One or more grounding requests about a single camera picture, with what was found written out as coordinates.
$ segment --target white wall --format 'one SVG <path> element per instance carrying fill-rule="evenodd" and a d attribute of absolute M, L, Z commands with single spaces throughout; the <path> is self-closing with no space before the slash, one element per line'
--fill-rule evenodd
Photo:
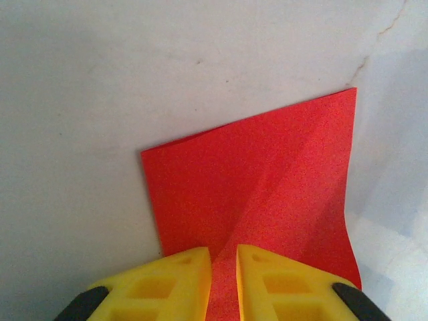
<path fill-rule="evenodd" d="M 426 1 L 0 1 L 0 319 L 160 256 L 137 152 L 358 86 L 366 292 L 428 316 Z"/>

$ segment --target black part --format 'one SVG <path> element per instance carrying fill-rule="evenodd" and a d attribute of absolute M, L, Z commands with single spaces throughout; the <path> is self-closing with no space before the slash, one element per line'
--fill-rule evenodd
<path fill-rule="evenodd" d="M 332 288 L 360 321 L 391 321 L 391 319 L 359 289 L 343 283 L 334 283 L 332 284 Z"/>
<path fill-rule="evenodd" d="M 53 321 L 85 321 L 107 295 L 108 289 L 104 286 L 82 292 Z"/>

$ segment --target yellow plastic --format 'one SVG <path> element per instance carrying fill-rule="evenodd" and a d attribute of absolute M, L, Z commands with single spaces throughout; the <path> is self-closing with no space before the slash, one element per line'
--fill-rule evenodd
<path fill-rule="evenodd" d="M 197 247 L 106 278 L 90 288 L 110 293 L 89 321 L 203 321 L 211 287 L 211 260 Z"/>
<path fill-rule="evenodd" d="M 241 321 L 358 321 L 331 285 L 348 280 L 252 245 L 238 245 Z"/>

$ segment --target origami paper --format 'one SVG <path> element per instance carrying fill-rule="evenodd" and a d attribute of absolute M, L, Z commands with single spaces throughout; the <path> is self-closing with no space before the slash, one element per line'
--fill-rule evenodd
<path fill-rule="evenodd" d="M 208 246 L 206 320 L 238 320 L 235 255 L 252 244 L 361 287 L 344 220 L 356 88 L 143 151 L 165 255 Z"/>

